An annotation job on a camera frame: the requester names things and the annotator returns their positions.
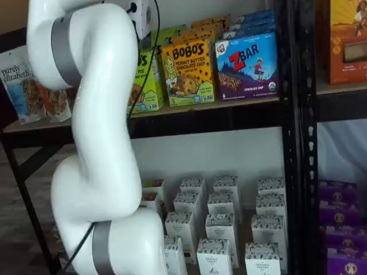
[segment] gray metal band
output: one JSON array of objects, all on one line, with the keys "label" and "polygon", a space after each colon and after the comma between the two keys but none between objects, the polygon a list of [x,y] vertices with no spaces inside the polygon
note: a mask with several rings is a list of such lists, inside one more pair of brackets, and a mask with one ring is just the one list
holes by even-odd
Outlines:
[{"label": "gray metal band", "polygon": [[58,72],[64,81],[72,87],[78,87],[81,81],[80,72],[70,50],[69,31],[72,13],[54,21],[51,31],[53,59]]},{"label": "gray metal band", "polygon": [[110,253],[108,251],[110,228],[111,221],[98,222],[93,231],[93,263],[99,275],[115,275],[111,266]]}]

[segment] granola bag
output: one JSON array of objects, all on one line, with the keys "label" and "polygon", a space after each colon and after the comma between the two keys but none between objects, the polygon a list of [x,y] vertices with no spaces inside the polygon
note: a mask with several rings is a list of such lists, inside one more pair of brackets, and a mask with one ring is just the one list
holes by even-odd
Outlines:
[{"label": "granola bag", "polygon": [[0,54],[0,78],[21,124],[46,116],[37,84],[28,65],[26,46]]}]

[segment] purple box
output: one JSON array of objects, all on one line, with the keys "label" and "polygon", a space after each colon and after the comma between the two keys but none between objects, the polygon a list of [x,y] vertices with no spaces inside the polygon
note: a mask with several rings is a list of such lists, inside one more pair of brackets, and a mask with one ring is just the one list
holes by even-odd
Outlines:
[{"label": "purple box", "polygon": [[319,224],[324,226],[360,225],[360,207],[358,203],[320,201]]},{"label": "purple box", "polygon": [[319,181],[320,201],[337,201],[355,203],[357,199],[357,185],[350,182],[336,182],[334,180]]},{"label": "purple box", "polygon": [[326,244],[367,250],[367,226],[327,226]]},{"label": "purple box", "polygon": [[367,251],[328,246],[328,275],[365,275],[367,274]]}]

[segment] bobo's peanut butter chocolate chip box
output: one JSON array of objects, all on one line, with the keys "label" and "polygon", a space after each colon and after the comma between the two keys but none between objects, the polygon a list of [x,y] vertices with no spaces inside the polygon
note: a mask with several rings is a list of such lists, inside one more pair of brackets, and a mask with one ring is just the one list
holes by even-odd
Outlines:
[{"label": "bobo's peanut butter chocolate chip box", "polygon": [[171,107],[214,102],[212,42],[197,39],[162,47]]}]

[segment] cookie image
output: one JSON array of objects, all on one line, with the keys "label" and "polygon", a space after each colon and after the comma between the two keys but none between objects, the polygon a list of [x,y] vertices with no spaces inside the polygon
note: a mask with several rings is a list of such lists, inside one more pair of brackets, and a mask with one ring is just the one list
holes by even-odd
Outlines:
[{"label": "cookie image", "polygon": [[196,79],[189,74],[180,75],[177,78],[177,84],[180,87],[180,91],[186,95],[196,93]]},{"label": "cookie image", "polygon": [[131,88],[131,93],[130,93],[130,97],[128,98],[128,104],[129,105],[133,105],[136,98],[139,97],[139,99],[136,101],[136,103],[142,102],[143,101],[143,93],[140,94],[140,90],[142,89],[142,87],[140,85],[136,85],[134,84]]}]

